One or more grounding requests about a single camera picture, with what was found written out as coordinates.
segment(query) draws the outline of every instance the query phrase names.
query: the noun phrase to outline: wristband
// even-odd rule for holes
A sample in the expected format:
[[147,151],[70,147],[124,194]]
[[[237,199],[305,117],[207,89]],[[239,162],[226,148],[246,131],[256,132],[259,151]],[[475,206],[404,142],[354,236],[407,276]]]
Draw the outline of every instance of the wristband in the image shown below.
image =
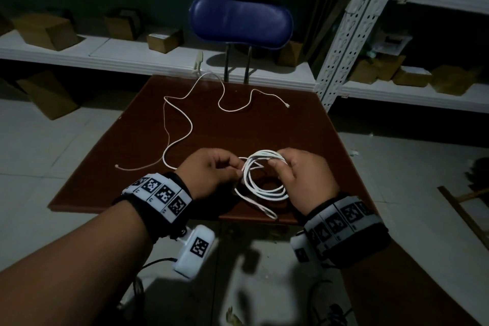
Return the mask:
[[358,197],[348,196],[313,212],[304,228],[321,262],[329,259],[339,268],[348,267],[391,240],[382,219]]
[[148,174],[122,191],[113,203],[127,200],[138,212],[155,243],[159,237],[179,236],[188,220],[192,197],[173,172]]

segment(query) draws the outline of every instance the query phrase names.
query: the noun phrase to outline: table top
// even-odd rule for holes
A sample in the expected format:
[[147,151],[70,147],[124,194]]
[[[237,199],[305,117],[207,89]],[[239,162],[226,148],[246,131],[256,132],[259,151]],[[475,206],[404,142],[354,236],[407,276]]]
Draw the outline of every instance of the table top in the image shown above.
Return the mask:
[[[118,120],[98,141],[65,185],[49,204],[57,212],[100,213],[110,207],[122,190],[148,173],[164,173],[169,169],[161,161],[168,143],[163,127],[163,96],[183,97],[194,80],[167,76],[152,76]],[[334,130],[317,95],[289,89],[225,84],[221,106],[236,109],[248,103],[253,88],[276,94],[275,97],[253,93],[246,109],[228,113],[217,106],[223,88],[216,80],[202,79],[185,100],[170,100],[192,120],[192,134],[171,147],[166,154],[168,164],[177,167],[192,152],[201,147],[219,147],[237,156],[249,156],[258,150],[299,148],[324,156],[342,191],[359,196],[375,209],[348,153]],[[187,119],[170,106],[165,107],[166,126],[171,142],[190,129]],[[156,165],[138,168],[160,159]],[[255,170],[253,179],[265,188],[280,185],[276,173],[266,165]],[[262,223],[297,224],[296,211],[288,200],[260,203],[278,215],[273,221],[261,211],[232,195],[229,186],[207,201],[194,203],[192,218],[254,221]]]

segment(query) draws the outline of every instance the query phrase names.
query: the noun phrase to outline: blue chair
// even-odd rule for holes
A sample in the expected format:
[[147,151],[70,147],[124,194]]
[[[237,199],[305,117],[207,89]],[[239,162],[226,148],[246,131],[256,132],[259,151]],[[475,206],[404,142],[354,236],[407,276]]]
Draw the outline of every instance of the blue chair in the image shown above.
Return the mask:
[[189,10],[190,26],[199,38],[226,44],[224,81],[228,82],[231,44],[245,44],[248,84],[252,47],[277,50],[292,37],[294,23],[289,10],[255,0],[194,0]]

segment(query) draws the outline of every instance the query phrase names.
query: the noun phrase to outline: chair leg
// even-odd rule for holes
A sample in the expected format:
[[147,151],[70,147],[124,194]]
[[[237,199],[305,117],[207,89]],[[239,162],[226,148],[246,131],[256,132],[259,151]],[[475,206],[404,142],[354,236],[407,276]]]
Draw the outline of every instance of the chair leg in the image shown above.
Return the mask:
[[225,56],[225,64],[224,64],[224,82],[229,82],[229,74],[227,73],[227,68],[229,66],[229,50],[231,48],[231,44],[226,44],[226,56]]
[[251,61],[251,45],[249,46],[248,48],[248,62],[246,63],[246,70],[245,70],[245,76],[244,76],[244,81],[243,81],[243,84],[248,84],[248,72],[249,72],[249,63]]

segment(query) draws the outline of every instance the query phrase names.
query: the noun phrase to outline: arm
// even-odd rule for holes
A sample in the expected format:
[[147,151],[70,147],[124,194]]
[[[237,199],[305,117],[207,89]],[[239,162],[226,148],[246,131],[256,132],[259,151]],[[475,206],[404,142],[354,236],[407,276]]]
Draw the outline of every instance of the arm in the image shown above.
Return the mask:
[[[176,173],[198,200],[239,180],[242,163],[228,151],[201,149]],[[152,248],[139,214],[122,201],[0,272],[0,324],[92,324],[117,304]]]
[[[304,215],[339,194],[324,158],[306,151],[278,151],[269,160],[292,204]],[[341,270],[362,325],[478,324],[397,243]]]

